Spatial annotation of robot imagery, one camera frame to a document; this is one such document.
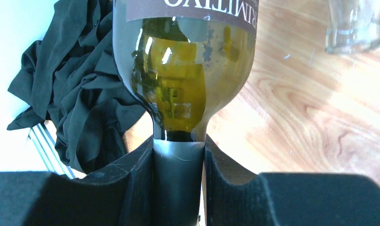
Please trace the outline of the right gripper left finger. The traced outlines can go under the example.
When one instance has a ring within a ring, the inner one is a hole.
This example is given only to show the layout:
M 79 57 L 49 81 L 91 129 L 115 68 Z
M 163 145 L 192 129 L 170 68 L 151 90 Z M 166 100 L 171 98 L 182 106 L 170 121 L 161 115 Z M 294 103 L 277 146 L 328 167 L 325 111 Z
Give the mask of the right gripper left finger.
M 0 226 L 151 225 L 152 138 L 82 179 L 0 172 Z

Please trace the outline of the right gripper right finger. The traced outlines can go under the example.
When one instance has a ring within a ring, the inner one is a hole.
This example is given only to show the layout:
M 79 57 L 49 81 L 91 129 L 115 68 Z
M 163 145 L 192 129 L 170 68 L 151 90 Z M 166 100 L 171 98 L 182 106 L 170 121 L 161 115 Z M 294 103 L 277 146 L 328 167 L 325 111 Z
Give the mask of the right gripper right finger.
M 255 174 L 208 138 L 208 226 L 380 226 L 380 187 L 357 174 Z

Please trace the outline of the dark green wine bottle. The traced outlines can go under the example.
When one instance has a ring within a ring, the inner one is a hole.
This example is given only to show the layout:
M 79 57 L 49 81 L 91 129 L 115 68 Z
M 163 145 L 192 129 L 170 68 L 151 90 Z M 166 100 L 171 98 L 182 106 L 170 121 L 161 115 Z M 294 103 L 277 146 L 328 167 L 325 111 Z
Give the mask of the dark green wine bottle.
M 195 226 L 206 129 L 244 86 L 256 0 L 115 0 L 119 75 L 153 122 L 154 226 Z

